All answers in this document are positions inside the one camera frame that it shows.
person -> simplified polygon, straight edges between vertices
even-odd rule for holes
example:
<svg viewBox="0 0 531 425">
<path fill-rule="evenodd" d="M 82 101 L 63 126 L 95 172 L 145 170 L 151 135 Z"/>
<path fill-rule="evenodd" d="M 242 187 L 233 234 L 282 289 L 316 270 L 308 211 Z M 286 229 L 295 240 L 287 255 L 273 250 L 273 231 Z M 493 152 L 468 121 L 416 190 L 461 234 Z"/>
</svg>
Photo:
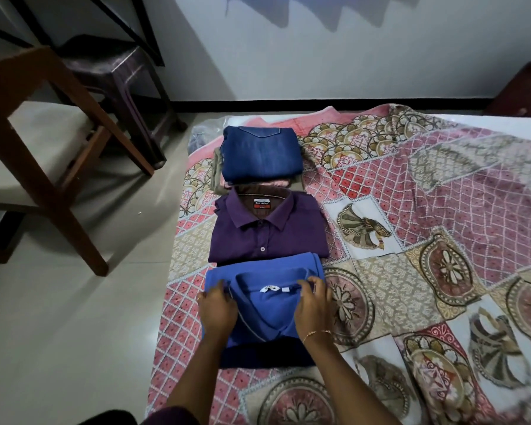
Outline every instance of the person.
<svg viewBox="0 0 531 425">
<path fill-rule="evenodd" d="M 340 425 L 389 424 L 399 420 L 342 358 L 332 342 L 332 290 L 322 279 L 299 281 L 301 300 L 295 310 L 300 339 L 312 356 L 333 402 Z M 166 407 L 143 425 L 206 425 L 219 372 L 219 358 L 238 318 L 236 302 L 224 294 L 222 282 L 197 296 L 203 340 L 169 395 Z"/>
</svg>

stack of clothes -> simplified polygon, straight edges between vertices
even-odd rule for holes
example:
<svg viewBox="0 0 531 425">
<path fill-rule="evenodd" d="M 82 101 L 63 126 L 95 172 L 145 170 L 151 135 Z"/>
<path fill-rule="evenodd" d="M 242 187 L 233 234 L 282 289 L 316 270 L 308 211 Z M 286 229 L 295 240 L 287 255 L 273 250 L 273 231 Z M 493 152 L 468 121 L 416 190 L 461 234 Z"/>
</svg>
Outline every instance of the stack of clothes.
<svg viewBox="0 0 531 425">
<path fill-rule="evenodd" d="M 238 321 L 221 368 L 314 365 L 297 336 L 298 280 L 324 278 L 326 221 L 304 192 L 303 159 L 291 128 L 227 127 L 215 150 L 216 224 L 205 291 L 224 281 Z"/>
</svg>

blue polo shirt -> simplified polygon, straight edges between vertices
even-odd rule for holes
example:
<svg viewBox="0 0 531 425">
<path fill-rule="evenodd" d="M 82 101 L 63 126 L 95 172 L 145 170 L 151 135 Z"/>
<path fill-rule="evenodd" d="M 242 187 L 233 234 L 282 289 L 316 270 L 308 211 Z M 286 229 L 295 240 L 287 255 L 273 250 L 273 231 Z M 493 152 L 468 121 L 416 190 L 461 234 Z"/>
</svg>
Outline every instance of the blue polo shirt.
<svg viewBox="0 0 531 425">
<path fill-rule="evenodd" d="M 228 348 L 253 345 L 254 349 L 258 349 L 261 343 L 272 341 L 278 345 L 289 343 L 302 347 L 293 315 L 301 298 L 301 286 L 297 281 L 306 280 L 309 276 L 325 277 L 320 259 L 314 253 L 241 262 L 208 271 L 205 291 L 222 279 L 225 292 L 230 293 L 238 304 L 238 320 L 223 357 L 228 355 Z M 246 352 L 246 355 L 252 357 L 252 352 Z M 245 364 L 245 368 L 261 367 L 260 364 L 256 367 Z"/>
</svg>

shirt placket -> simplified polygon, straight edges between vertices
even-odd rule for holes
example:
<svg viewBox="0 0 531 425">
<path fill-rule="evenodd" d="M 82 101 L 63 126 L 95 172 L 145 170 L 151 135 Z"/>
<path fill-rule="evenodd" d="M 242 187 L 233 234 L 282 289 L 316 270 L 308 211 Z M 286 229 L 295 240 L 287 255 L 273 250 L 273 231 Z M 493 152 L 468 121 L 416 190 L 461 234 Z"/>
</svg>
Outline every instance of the shirt placket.
<svg viewBox="0 0 531 425">
<path fill-rule="evenodd" d="M 269 243 L 269 223 L 258 221 L 258 256 L 266 256 Z"/>
</svg>

bedsheet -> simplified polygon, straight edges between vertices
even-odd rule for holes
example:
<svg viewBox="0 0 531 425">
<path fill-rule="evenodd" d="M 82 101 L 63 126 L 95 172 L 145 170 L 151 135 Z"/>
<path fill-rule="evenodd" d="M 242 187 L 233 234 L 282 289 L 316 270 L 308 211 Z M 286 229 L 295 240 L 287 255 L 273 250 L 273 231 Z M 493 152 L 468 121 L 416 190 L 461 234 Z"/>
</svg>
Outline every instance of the bedsheet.
<svg viewBox="0 0 531 425">
<path fill-rule="evenodd" d="M 306 150 L 304 186 L 331 250 L 334 342 L 350 366 L 404 424 L 531 421 L 531 141 L 400 105 L 273 125 Z M 147 414 L 200 340 L 194 299 L 213 267 L 221 141 L 189 157 Z M 219 372 L 211 423 L 335 420 L 314 367 Z"/>
</svg>

